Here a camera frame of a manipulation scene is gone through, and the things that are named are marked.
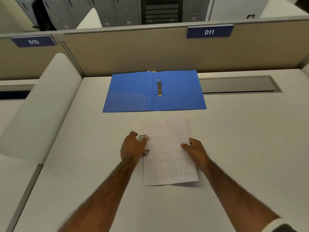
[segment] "grid table printout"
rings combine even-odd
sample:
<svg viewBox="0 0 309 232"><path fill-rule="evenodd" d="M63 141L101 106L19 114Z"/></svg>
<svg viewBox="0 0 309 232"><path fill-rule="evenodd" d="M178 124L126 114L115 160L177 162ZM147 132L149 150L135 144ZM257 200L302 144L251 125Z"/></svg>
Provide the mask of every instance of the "grid table printout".
<svg viewBox="0 0 309 232"><path fill-rule="evenodd" d="M184 117L148 121L144 133L150 149L144 156L144 186L198 181L194 162L180 147L190 145Z"/></svg>

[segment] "blue binder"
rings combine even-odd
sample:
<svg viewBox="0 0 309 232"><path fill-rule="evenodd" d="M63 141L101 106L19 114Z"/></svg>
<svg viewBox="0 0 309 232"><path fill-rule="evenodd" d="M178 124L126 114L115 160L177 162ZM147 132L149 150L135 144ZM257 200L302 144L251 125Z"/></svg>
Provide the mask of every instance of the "blue binder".
<svg viewBox="0 0 309 232"><path fill-rule="evenodd" d="M162 96L158 96L158 81ZM206 109L194 71L161 71L114 74L103 112Z"/></svg>

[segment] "blue number sign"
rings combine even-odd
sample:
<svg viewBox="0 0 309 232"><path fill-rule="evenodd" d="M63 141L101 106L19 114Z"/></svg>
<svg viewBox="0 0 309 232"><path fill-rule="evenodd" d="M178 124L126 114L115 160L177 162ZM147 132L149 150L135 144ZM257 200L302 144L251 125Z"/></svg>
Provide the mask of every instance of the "blue number sign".
<svg viewBox="0 0 309 232"><path fill-rule="evenodd" d="M51 36L11 37L11 39L20 48L56 45Z"/></svg>
<svg viewBox="0 0 309 232"><path fill-rule="evenodd" d="M229 37L234 25L188 27L187 38Z"/></svg>

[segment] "white desk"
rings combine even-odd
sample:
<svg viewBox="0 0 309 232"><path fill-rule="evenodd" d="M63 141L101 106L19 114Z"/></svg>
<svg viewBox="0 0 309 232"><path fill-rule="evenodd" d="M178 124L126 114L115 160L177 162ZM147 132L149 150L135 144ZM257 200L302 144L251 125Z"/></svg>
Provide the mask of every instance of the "white desk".
<svg viewBox="0 0 309 232"><path fill-rule="evenodd" d="M23 100L0 101L0 135ZM13 229L34 184L37 164L0 154L0 232Z"/></svg>
<svg viewBox="0 0 309 232"><path fill-rule="evenodd" d="M189 136L247 190L299 231L309 228L309 80L300 70L205 73L272 75L283 93L205 95L207 110L102 113L110 77L84 78L14 232L55 231L120 162L146 120L187 118ZM207 179L143 186L142 160L111 228L234 231Z"/></svg>

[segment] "locker door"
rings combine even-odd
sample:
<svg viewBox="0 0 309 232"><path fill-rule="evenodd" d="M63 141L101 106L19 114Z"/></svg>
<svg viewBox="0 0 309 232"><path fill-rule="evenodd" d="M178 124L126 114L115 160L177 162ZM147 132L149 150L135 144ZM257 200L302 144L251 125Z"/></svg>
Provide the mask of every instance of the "locker door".
<svg viewBox="0 0 309 232"><path fill-rule="evenodd" d="M120 26L140 25L137 0L113 0Z"/></svg>
<svg viewBox="0 0 309 232"><path fill-rule="evenodd" d="M205 21L209 0L185 0L182 22Z"/></svg>
<svg viewBox="0 0 309 232"><path fill-rule="evenodd" d="M88 0L65 0L77 25L86 17L91 10Z"/></svg>
<svg viewBox="0 0 309 232"><path fill-rule="evenodd" d="M70 10L64 0L43 0L49 18L57 30L76 29Z"/></svg>
<svg viewBox="0 0 309 232"><path fill-rule="evenodd" d="M15 0L15 1L19 4L19 6L28 16L33 25L38 25L31 6L34 0Z"/></svg>
<svg viewBox="0 0 309 232"><path fill-rule="evenodd" d="M115 27L117 25L116 15L111 0L88 0L91 8L95 8L100 18L102 27Z"/></svg>

